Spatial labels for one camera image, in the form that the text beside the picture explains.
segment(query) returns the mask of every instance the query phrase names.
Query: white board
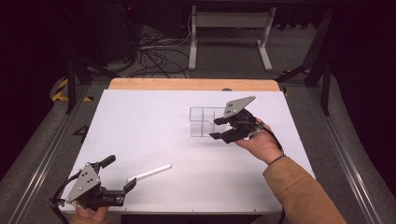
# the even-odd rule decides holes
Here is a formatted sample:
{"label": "white board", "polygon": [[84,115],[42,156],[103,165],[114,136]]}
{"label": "white board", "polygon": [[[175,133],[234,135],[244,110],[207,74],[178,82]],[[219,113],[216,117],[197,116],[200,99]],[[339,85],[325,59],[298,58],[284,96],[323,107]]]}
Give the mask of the white board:
{"label": "white board", "polygon": [[[127,178],[171,163],[172,168],[137,182],[123,214],[263,214],[281,204],[266,184],[266,168],[235,143],[191,137],[190,108],[224,107],[228,101],[256,96],[246,109],[269,124],[284,148],[313,175],[281,91],[119,91],[106,90],[71,175],[86,162],[115,155],[101,169],[102,186],[122,189]],[[73,186],[64,191],[65,198]],[[67,204],[61,208],[72,212]]]}

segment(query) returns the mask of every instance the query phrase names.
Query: gray carpet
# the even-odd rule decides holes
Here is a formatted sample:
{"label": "gray carpet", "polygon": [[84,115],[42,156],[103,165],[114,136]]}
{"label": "gray carpet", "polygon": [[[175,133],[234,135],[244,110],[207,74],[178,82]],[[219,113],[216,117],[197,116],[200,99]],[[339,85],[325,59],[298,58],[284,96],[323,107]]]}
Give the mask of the gray carpet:
{"label": "gray carpet", "polygon": [[[263,69],[260,54],[255,47],[255,40],[257,36],[260,36],[261,31],[243,31],[236,38],[205,32],[198,38],[197,67],[195,71],[186,71],[185,74],[187,77],[197,78],[273,79],[279,76],[280,71],[292,69],[301,64],[314,33],[315,30],[312,28],[286,29],[284,31],[273,29],[267,43],[267,51],[274,71],[267,73]],[[176,49],[189,53],[188,44],[178,46]],[[167,57],[172,58],[180,65],[188,64],[185,57],[175,52],[170,52]],[[136,63],[121,75],[126,77],[140,68],[141,66]],[[183,77],[183,75],[176,74],[172,77]],[[299,75],[281,86],[288,90],[286,99],[308,159],[318,176],[318,182],[328,192],[348,223],[366,223],[356,196],[334,153],[334,145],[322,121],[321,111],[316,108],[315,99],[309,94],[310,90],[319,91],[320,87],[308,89],[301,82],[303,79],[304,75]],[[45,174],[42,184],[39,185],[39,191],[36,195],[30,196],[33,203],[26,208],[25,214],[21,214],[20,223],[61,223],[48,207],[49,198],[69,176],[80,150],[81,136],[74,136],[73,132],[84,125],[90,125],[100,96],[107,88],[108,83],[109,79],[106,77],[94,78],[94,82],[86,94],[86,96],[93,96],[93,101],[82,102],[77,108],[75,116],[65,130],[59,153],[53,163],[49,165],[50,169]],[[26,188],[29,187],[30,180],[42,158],[51,147],[64,119],[66,108],[67,102],[55,103],[24,151],[2,179],[0,183],[2,196],[0,198],[0,223],[8,223],[14,210],[21,207],[19,206],[20,199]],[[329,109],[331,114],[329,119],[358,169],[375,208],[384,223],[396,223],[396,202],[365,154],[349,120],[334,79],[332,79]],[[109,217],[115,224],[121,222],[120,215],[110,214]],[[267,223],[276,223],[278,216],[268,216],[264,219]],[[132,220],[134,220],[132,223],[143,223],[137,217],[135,219],[132,217]]]}

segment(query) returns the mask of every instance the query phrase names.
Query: pen holder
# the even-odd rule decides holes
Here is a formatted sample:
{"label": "pen holder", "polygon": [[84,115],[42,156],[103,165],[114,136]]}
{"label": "pen holder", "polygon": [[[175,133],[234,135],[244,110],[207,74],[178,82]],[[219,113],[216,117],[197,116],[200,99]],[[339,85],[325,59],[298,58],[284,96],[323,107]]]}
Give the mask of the pen holder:
{"label": "pen holder", "polygon": [[191,137],[210,137],[210,133],[223,133],[227,124],[217,125],[214,119],[221,118],[224,107],[191,107]]}

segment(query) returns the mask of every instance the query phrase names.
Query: brown sleeve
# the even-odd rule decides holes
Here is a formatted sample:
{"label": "brown sleeve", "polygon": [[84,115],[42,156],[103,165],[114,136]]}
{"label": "brown sleeve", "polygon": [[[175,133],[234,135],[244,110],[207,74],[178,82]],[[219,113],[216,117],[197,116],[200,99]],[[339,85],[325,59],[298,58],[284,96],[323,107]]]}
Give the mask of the brown sleeve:
{"label": "brown sleeve", "polygon": [[72,218],[72,221],[70,224],[111,224],[112,222],[110,220],[106,221],[93,221],[89,218],[81,217],[77,214],[75,214]]}
{"label": "brown sleeve", "polygon": [[318,181],[291,158],[272,163],[263,175],[291,223],[346,223]]}

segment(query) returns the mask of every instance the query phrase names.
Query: white marker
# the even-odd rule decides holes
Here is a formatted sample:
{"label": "white marker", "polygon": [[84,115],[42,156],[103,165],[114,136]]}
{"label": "white marker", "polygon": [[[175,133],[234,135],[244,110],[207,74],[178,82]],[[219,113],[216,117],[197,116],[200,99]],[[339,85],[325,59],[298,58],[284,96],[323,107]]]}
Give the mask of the white marker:
{"label": "white marker", "polygon": [[148,175],[154,175],[154,174],[156,174],[156,173],[158,173],[158,172],[160,172],[160,171],[164,171],[164,170],[167,170],[167,169],[169,169],[169,168],[171,168],[172,167],[172,164],[167,164],[167,165],[165,165],[165,166],[162,166],[162,167],[158,167],[157,169],[154,169],[154,170],[152,170],[152,171],[148,171],[148,172],[145,172],[145,173],[143,173],[143,174],[141,174],[141,175],[136,175],[136,176],[133,176],[133,177],[131,177],[131,178],[128,178],[128,182],[131,182],[133,179],[135,179],[136,178],[136,180],[139,180],[139,179],[142,179],[142,178],[144,178],[144,177],[146,177],[146,176],[148,176]]}

